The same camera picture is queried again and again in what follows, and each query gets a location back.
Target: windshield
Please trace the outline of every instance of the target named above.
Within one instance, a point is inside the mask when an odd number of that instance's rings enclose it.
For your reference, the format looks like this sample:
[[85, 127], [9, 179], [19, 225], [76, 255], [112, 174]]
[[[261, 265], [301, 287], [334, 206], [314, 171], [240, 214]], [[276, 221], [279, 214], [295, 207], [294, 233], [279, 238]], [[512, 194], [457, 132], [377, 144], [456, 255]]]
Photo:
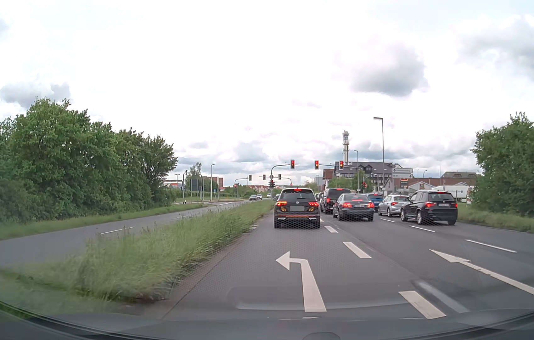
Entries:
[[0, 0], [0, 301], [13, 340], [534, 310], [534, 1]]

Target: asphalt road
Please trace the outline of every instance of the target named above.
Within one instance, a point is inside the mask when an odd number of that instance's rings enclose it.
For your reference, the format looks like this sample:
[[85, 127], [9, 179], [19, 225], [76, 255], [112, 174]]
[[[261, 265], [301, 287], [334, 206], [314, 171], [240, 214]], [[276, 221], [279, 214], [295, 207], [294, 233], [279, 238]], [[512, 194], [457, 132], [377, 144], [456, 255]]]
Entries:
[[534, 308], [534, 235], [321, 218], [320, 229], [260, 221], [162, 319], [444, 318]]
[[248, 203], [248, 201], [216, 202], [210, 207], [200, 209], [101, 223], [93, 226], [3, 240], [0, 241], [0, 267], [64, 258], [82, 251], [86, 241], [90, 238], [97, 237], [98, 234], [117, 236], [124, 229], [133, 233], [139, 232], [143, 228], [154, 228], [156, 225], [163, 225], [180, 218], [197, 216], [217, 209], [229, 209], [245, 203]]

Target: rear window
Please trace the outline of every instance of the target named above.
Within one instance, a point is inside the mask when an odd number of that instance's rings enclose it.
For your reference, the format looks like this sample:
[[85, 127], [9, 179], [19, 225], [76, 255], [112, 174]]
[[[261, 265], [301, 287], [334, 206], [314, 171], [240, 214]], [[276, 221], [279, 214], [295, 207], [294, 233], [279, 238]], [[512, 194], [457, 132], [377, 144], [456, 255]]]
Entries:
[[431, 192], [428, 194], [429, 201], [455, 201], [452, 194], [447, 192]]
[[342, 199], [345, 201], [369, 201], [368, 195], [345, 195]]
[[342, 195], [342, 194], [347, 194], [347, 193], [349, 193], [349, 192], [351, 192], [351, 190], [349, 190], [349, 189], [340, 189], [340, 190], [338, 190], [338, 189], [331, 189], [331, 190], [328, 190], [328, 197], [329, 197], [331, 200], [332, 200], [332, 199], [337, 200], [338, 197], [340, 197], [340, 195]]
[[279, 196], [280, 199], [287, 200], [311, 200], [315, 201], [313, 191], [310, 189], [284, 190]]

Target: silver sedan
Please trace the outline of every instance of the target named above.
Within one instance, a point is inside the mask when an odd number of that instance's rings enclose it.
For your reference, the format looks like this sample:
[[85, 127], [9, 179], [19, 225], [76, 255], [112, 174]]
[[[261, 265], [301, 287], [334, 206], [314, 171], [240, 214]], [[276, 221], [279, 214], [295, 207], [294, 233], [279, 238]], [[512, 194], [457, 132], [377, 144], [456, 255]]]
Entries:
[[378, 215], [382, 216], [383, 213], [388, 217], [399, 215], [403, 202], [407, 201], [409, 201], [409, 196], [395, 194], [386, 196], [378, 205]]

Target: car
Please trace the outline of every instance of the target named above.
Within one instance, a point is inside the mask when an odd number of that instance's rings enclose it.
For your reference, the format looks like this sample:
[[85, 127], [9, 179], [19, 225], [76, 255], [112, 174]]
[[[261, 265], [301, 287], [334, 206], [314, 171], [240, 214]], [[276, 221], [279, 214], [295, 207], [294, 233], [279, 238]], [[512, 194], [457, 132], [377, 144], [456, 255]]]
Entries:
[[332, 217], [343, 220], [346, 217], [374, 220], [374, 203], [366, 194], [342, 194], [332, 207]]
[[313, 190], [309, 188], [283, 189], [275, 203], [273, 210], [273, 226], [281, 228], [283, 224], [302, 225], [309, 224], [319, 228], [319, 203], [315, 199]]
[[382, 216], [383, 213], [387, 217], [393, 217], [401, 214], [401, 206], [403, 202], [409, 201], [409, 196], [392, 194], [384, 197], [384, 200], [378, 205], [378, 215]]
[[322, 213], [332, 213], [334, 202], [338, 200], [342, 194], [350, 194], [351, 190], [346, 188], [327, 188], [323, 192], [321, 201], [319, 202], [319, 210]]
[[369, 200], [372, 201], [372, 203], [374, 203], [374, 210], [378, 212], [379, 211], [378, 205], [380, 205], [380, 203], [384, 199], [384, 196], [381, 194], [378, 194], [377, 192], [368, 193], [366, 195], [368, 195]]
[[458, 203], [450, 192], [418, 190], [404, 202], [400, 211], [401, 221], [415, 220], [418, 224], [431, 221], [447, 221], [453, 226], [458, 220]]

